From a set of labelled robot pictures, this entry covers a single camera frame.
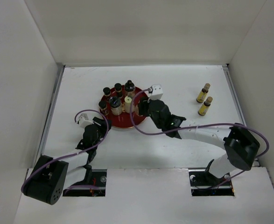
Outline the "yellow-cap spice jar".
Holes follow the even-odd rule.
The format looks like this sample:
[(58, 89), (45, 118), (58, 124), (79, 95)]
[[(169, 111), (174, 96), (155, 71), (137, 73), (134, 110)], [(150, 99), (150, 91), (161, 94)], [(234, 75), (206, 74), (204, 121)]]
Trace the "yellow-cap spice jar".
[(130, 113), (130, 109), (132, 109), (132, 112), (134, 111), (134, 103), (133, 103), (133, 98), (131, 96), (125, 97), (124, 108), (126, 113)]

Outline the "black-knob spice jar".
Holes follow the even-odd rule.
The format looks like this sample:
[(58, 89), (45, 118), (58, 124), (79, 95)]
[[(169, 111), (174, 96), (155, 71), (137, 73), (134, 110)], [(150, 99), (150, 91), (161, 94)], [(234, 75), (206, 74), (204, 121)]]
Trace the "black-knob spice jar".
[(119, 97), (110, 97), (109, 104), (113, 115), (119, 116), (122, 113), (122, 102)]
[(128, 80), (124, 85), (125, 96), (133, 98), (135, 96), (135, 85), (131, 80)]

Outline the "small black-cap spice bottle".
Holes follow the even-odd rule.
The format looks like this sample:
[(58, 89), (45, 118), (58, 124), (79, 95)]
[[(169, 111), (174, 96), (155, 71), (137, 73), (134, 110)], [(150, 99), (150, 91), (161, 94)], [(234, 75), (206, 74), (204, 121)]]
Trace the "small black-cap spice bottle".
[(123, 97), (123, 93), (122, 93), (122, 85), (120, 83), (116, 83), (114, 85), (115, 88), (115, 92), (116, 92), (116, 96), (118, 98), (122, 98)]
[(108, 108), (107, 108), (107, 102), (106, 102), (106, 101), (101, 100), (101, 101), (98, 103), (98, 106), (99, 106), (100, 112), (101, 112), (104, 116), (107, 116), (107, 115), (109, 114), (109, 111), (108, 111)]
[(106, 100), (107, 102), (109, 102), (110, 97), (111, 97), (111, 89), (110, 89), (109, 87), (105, 87), (105, 88), (103, 89), (103, 93), (104, 93), (104, 96), (105, 96), (105, 100)]

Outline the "pink-cap spice jar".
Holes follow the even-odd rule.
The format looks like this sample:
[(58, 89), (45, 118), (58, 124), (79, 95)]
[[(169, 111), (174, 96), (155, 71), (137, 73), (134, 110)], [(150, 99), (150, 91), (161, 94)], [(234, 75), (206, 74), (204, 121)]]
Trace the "pink-cap spice jar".
[(135, 111), (135, 113), (138, 116), (141, 116), (141, 117), (144, 116), (144, 111), (143, 110), (138, 109), (138, 110)]

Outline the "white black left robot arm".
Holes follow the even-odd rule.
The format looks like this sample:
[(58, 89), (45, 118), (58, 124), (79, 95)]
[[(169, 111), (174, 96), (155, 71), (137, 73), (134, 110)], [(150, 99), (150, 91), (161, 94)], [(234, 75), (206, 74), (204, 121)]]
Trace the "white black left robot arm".
[(94, 117), (84, 128), (83, 137), (71, 154), (58, 158), (42, 155), (22, 185), (22, 193), (53, 205), (72, 185), (66, 184), (67, 179), (82, 186), (89, 185), (92, 181), (90, 163), (97, 154), (98, 145), (111, 127), (111, 120)]

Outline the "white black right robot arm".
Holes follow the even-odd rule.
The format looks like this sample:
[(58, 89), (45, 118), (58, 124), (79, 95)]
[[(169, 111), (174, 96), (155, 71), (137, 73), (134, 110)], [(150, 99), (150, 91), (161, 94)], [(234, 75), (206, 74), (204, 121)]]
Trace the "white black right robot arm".
[(205, 169), (204, 179), (211, 185), (236, 169), (249, 171), (260, 147), (256, 138), (237, 123), (229, 128), (196, 126), (192, 129), (176, 130), (181, 124), (191, 127), (195, 122), (171, 114), (168, 106), (161, 100), (142, 97), (135, 112), (140, 116), (150, 117), (158, 129), (169, 131), (166, 135), (171, 138), (197, 140), (225, 150), (224, 155), (211, 160)]

